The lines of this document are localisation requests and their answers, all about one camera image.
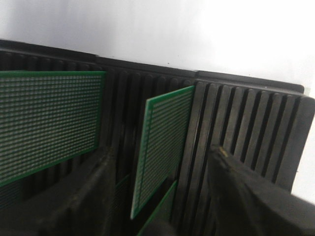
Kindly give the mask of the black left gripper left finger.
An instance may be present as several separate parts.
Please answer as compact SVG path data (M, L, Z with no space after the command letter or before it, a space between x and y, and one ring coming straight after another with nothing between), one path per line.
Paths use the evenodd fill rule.
M103 236L114 197L116 159L100 148L44 192L0 213L2 236Z

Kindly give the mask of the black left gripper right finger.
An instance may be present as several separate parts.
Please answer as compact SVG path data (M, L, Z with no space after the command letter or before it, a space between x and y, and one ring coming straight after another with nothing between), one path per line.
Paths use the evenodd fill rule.
M221 146L208 153L220 236L313 236L315 206L266 180Z

